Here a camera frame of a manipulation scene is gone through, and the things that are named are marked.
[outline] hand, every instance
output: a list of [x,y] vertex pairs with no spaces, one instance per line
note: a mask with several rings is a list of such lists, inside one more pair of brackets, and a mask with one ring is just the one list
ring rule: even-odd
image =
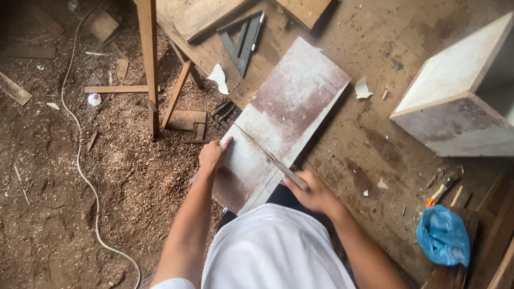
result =
[[217,169],[225,162],[225,155],[227,153],[227,149],[232,143],[234,137],[230,136],[225,140],[225,143],[220,146],[220,140],[213,140],[212,142],[206,144],[198,157],[200,162],[199,171],[205,172],[210,175],[213,172],[216,172]]
[[309,185],[307,191],[302,190],[289,178],[284,178],[283,181],[305,208],[326,214],[329,218],[336,213],[335,211],[346,209],[317,174],[304,171],[297,172],[296,175]]

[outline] wooden crate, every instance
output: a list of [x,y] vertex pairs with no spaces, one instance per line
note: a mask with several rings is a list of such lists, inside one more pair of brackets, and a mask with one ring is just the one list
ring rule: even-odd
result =
[[514,156],[513,13],[429,58],[390,119],[438,156]]

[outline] white t-shirt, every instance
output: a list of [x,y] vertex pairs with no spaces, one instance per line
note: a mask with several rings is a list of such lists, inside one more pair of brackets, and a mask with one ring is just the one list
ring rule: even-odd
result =
[[[225,225],[209,248],[203,289],[355,289],[325,227],[300,211],[265,204]],[[186,279],[153,289],[194,289]]]

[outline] black pants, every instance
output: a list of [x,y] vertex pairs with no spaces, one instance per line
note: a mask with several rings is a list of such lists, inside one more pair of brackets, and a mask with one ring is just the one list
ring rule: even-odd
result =
[[[271,194],[271,196],[269,196],[266,203],[277,204],[277,205],[281,205],[281,206],[288,207],[291,209],[295,209],[300,212],[304,212],[308,215],[311,215],[318,220],[322,217],[320,214],[314,213],[311,210],[305,208],[300,203],[300,201],[298,201],[298,199],[291,192],[291,190],[289,190],[289,188],[284,185],[278,185],[277,188],[275,188],[275,191],[273,191],[273,193]],[[234,220],[236,217],[237,216],[233,212],[226,211],[223,214],[222,220],[218,225],[218,231],[223,226],[230,223],[230,221]]]

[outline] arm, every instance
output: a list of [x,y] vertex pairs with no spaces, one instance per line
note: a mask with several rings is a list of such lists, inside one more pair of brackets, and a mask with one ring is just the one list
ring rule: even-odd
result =
[[150,287],[171,278],[184,278],[193,284],[200,281],[211,226],[212,185],[232,140],[228,138],[223,146],[214,140],[201,150],[198,177],[175,216]]
[[287,178],[284,183],[303,206],[330,218],[348,255],[359,288],[407,288],[389,259],[337,200],[334,192],[312,172],[297,174],[309,185],[308,191],[300,189]]

